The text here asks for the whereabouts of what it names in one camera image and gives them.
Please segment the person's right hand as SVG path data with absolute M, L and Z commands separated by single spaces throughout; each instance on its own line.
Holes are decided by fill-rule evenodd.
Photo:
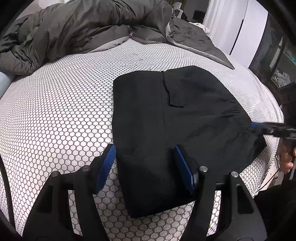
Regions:
M 288 173 L 293 168 L 293 159 L 295 157 L 295 148 L 292 148 L 291 145 L 280 142 L 279 146 L 280 151 L 280 169 L 283 173 Z

